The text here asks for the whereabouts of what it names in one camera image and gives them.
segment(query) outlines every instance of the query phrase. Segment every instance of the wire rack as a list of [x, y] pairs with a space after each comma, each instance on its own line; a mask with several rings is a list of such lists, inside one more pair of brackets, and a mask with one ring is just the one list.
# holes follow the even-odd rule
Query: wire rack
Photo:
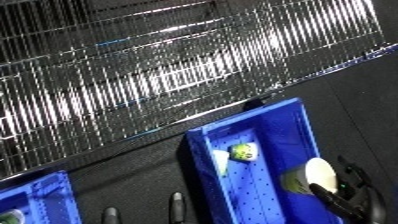
[[384, 43], [370, 0], [1, 0], [0, 178]]

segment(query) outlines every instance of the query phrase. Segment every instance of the perforated bin bottom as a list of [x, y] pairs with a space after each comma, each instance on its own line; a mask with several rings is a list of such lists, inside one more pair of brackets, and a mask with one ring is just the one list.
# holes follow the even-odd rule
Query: perforated bin bottom
[[[299, 99], [261, 107], [189, 131], [188, 139], [215, 223], [341, 223], [310, 195], [286, 192], [279, 176], [319, 156]], [[256, 161], [216, 169], [213, 150], [254, 142]]]

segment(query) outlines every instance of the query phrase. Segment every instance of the small cup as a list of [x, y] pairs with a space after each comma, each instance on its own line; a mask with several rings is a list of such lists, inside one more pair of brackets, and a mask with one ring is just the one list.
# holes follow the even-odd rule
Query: small cup
[[231, 158], [241, 161], [255, 161], [258, 157], [258, 146], [256, 143], [244, 143], [231, 147]]
[[216, 162], [218, 171], [220, 172], [221, 176], [225, 176], [227, 174], [228, 169], [228, 159], [229, 159], [229, 152], [223, 150], [213, 150], [214, 160]]
[[313, 194], [309, 188], [312, 183], [326, 190], [337, 192], [337, 178], [332, 166], [321, 158], [312, 158], [305, 164], [286, 171], [281, 175], [282, 187], [298, 194]]

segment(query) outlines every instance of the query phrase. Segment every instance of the green cup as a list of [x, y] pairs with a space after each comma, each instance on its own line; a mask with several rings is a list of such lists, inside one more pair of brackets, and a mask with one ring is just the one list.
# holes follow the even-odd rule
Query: green cup
[[283, 173], [280, 177], [283, 189], [297, 194], [313, 194], [309, 188], [312, 183], [326, 190], [337, 192], [336, 173], [328, 162], [321, 158], [312, 158], [305, 164]]
[[0, 214], [0, 224], [25, 224], [25, 216], [20, 210], [13, 209]]
[[258, 158], [258, 146], [254, 142], [233, 145], [231, 158], [241, 161], [255, 161]]

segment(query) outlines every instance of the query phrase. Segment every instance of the metal grate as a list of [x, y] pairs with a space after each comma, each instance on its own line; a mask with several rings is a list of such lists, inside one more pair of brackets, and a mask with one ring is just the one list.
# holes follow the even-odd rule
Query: metal grate
[[0, 2], [3, 178], [384, 43], [370, 0]]

